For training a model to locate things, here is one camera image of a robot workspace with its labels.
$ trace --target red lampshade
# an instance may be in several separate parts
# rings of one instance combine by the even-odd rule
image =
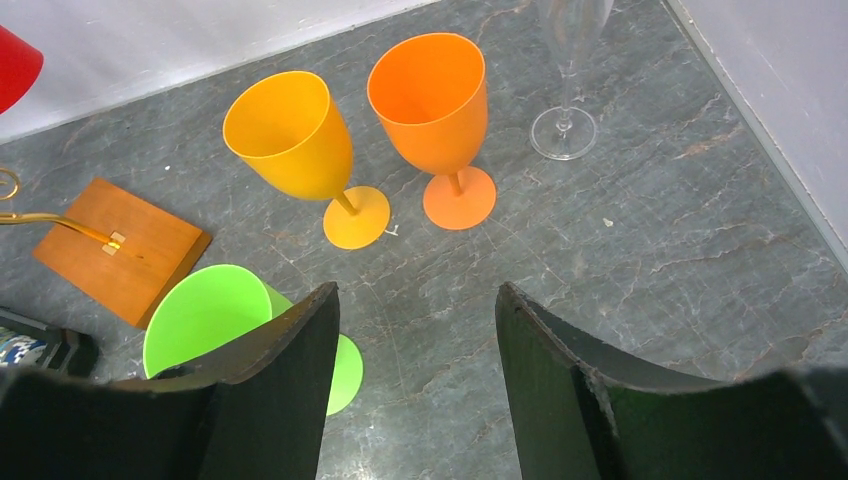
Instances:
[[[41,52],[0,26],[0,113],[24,96],[42,65]]]

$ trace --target glass base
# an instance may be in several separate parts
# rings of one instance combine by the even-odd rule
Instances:
[[[424,190],[424,213],[445,230],[475,227],[492,213],[498,199],[495,182],[477,167],[457,172],[462,194],[454,193],[448,175],[436,175]]]
[[[350,338],[339,335],[336,348],[336,366],[333,369],[333,381],[330,385],[330,400],[327,402],[327,416],[344,410],[356,398],[365,367],[362,353]]]
[[[533,148],[551,160],[572,160],[580,158],[595,146],[598,124],[585,111],[571,107],[571,128],[565,135],[557,127],[562,115],[562,107],[554,107],[542,112],[533,122],[530,130],[530,143]]]
[[[367,247],[389,226],[389,199],[376,188],[366,186],[349,188],[344,194],[359,213],[351,215],[338,200],[333,200],[324,212],[324,234],[330,243],[345,250]]]

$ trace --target wine glass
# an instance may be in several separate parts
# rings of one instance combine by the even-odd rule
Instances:
[[[302,200],[333,199],[324,233],[354,250],[385,231],[389,200],[373,187],[345,190],[353,143],[327,84],[314,73],[283,72],[248,88],[224,118],[224,142],[256,173]]]
[[[471,40],[430,33],[405,40],[368,77],[368,101],[392,144],[435,177],[424,212],[448,230],[471,228],[495,208],[497,189],[470,166],[486,137],[486,61]]]
[[[530,142],[543,156],[571,160],[595,145],[598,125],[572,105],[580,69],[604,28],[613,0],[534,0],[542,36],[562,75],[562,104],[542,112],[533,122]]]
[[[212,265],[184,278],[162,300],[144,336],[147,378],[188,362],[274,320],[292,302],[250,270]],[[349,405],[362,386],[362,353],[339,335],[327,415]]]

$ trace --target marble floor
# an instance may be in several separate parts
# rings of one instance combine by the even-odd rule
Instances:
[[[365,97],[388,48],[440,30],[477,42],[488,65],[475,165],[499,201],[463,232],[427,221],[428,176],[394,151]],[[0,163],[24,181],[14,210],[61,211],[101,176],[211,232],[199,267],[243,265],[290,298],[337,281],[366,374],[327,421],[319,478],[518,478],[494,326],[505,281],[628,352],[716,379],[844,363],[848,344],[841,270],[661,2],[617,1],[590,63],[578,101],[600,137],[571,162],[528,140],[559,83],[535,7],[443,0],[0,145]],[[325,204],[274,191],[221,140],[242,91],[294,69],[330,86],[355,145],[350,184],[390,198],[393,233],[367,249],[332,247]],[[97,381],[139,375],[143,332],[34,260],[44,233],[0,230],[0,304],[92,334]]]

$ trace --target wooden base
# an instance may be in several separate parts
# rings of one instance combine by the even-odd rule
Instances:
[[[33,256],[142,329],[212,240],[208,233],[101,178],[86,187],[65,216],[125,240],[110,254],[96,240],[55,226]]]

